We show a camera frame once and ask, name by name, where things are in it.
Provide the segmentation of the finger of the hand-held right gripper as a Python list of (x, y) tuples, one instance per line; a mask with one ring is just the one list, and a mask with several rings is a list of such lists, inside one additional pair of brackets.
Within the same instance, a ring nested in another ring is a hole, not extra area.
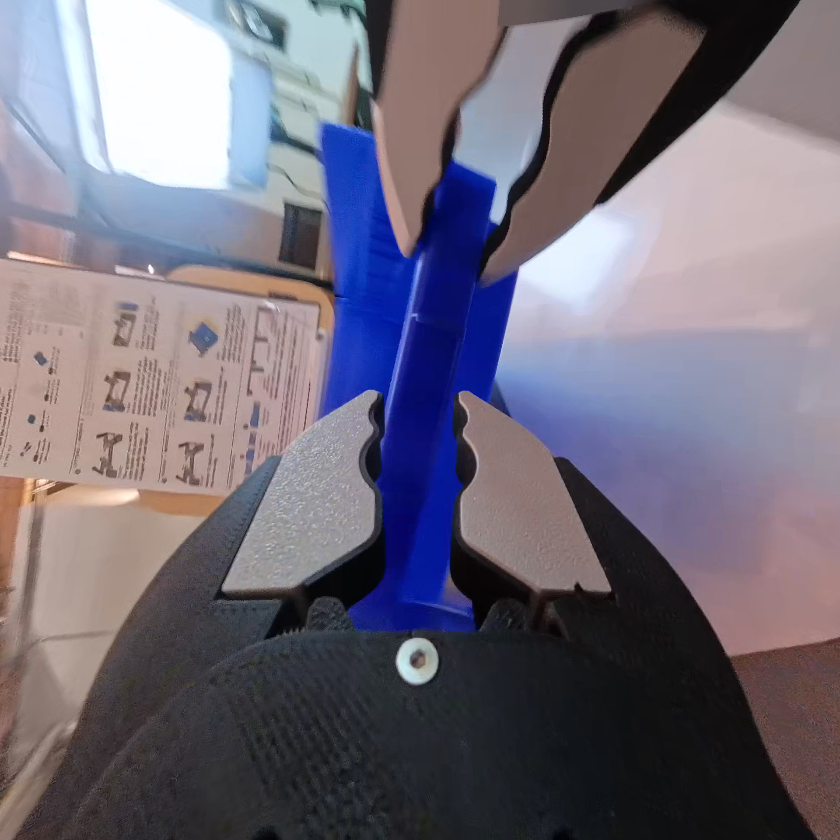
[(601, 12), (573, 32), (543, 94), (532, 157), (486, 242), (482, 281), (518, 270), (594, 208), (706, 33), (675, 9)]
[(396, 244), (413, 256), (452, 158), (460, 107), (507, 28), (499, 1), (372, 1), (371, 114)]

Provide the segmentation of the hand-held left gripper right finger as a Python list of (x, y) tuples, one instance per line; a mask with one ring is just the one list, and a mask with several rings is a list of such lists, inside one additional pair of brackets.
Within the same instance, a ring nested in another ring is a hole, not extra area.
[(460, 490), (451, 578), (474, 608), (512, 599), (542, 608), (577, 592), (613, 595), (549, 449), (472, 392), (455, 395)]

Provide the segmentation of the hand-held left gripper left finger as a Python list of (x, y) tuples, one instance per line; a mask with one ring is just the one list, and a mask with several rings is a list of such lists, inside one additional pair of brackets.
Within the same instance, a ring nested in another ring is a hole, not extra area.
[(222, 584), (231, 600), (359, 602), (385, 572), (381, 393), (366, 391), (292, 442)]

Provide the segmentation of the blue plastic bin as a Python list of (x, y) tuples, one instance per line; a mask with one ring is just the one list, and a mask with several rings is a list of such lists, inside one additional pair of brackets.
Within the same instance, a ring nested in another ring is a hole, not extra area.
[(517, 275), (483, 287), (496, 184), (451, 161), (413, 257), (396, 244), (371, 132), (324, 123), (321, 154), (334, 261), (334, 332), (323, 413), (381, 393), (383, 581), (351, 608), (363, 631), (467, 631), (448, 578), (458, 392), (489, 401)]

